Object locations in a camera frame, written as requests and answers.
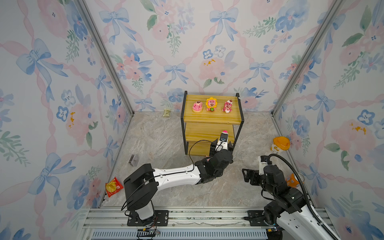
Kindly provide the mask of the pink bear figure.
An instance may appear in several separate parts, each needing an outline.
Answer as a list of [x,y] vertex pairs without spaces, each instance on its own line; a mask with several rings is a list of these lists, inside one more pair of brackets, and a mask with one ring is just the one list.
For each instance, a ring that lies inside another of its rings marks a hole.
[[222,111],[226,114],[229,114],[232,112],[232,106],[233,106],[233,101],[232,100],[227,100],[224,103],[224,107],[222,108]]

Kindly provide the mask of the sunflower pink bear toy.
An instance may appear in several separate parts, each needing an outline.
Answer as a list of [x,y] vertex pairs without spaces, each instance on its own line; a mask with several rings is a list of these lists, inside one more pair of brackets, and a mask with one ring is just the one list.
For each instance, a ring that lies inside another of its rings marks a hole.
[[216,98],[213,98],[213,97],[208,98],[206,100],[206,110],[208,112],[214,112],[217,108],[217,104],[218,104],[218,101]]

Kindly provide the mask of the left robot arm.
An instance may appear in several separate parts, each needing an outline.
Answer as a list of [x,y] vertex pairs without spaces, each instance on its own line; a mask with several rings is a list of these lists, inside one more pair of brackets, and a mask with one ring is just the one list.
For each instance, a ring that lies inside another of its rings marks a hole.
[[222,131],[220,137],[210,142],[210,153],[200,161],[183,168],[154,169],[144,164],[124,180],[126,201],[121,210],[135,224],[148,225],[158,216],[152,198],[162,190],[184,185],[209,183],[223,175],[233,163],[234,146],[229,133]]

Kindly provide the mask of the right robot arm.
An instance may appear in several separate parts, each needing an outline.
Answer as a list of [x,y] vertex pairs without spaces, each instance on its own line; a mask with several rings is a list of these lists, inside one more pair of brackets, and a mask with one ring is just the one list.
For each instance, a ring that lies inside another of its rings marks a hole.
[[[287,184],[283,171],[272,164],[271,158],[276,157],[284,162],[297,178],[300,190]],[[252,186],[262,188],[273,196],[264,207],[262,214],[248,211],[244,220],[251,225],[265,223],[270,232],[284,230],[297,240],[339,240],[340,237],[317,213],[311,204],[307,190],[298,172],[289,161],[278,154],[258,157],[262,170],[242,169],[244,181]]]

